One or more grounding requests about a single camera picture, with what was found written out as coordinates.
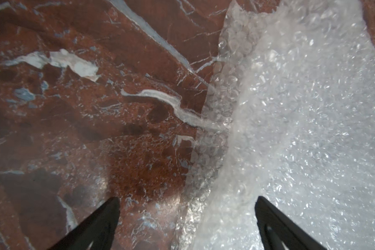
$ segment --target bubble wrap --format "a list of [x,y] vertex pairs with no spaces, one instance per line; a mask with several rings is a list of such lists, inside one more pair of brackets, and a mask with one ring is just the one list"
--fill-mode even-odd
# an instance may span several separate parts
[[263,249],[259,195],[328,249],[375,249],[375,49],[360,2],[233,2],[219,49],[203,116],[231,129],[198,133],[179,249]]

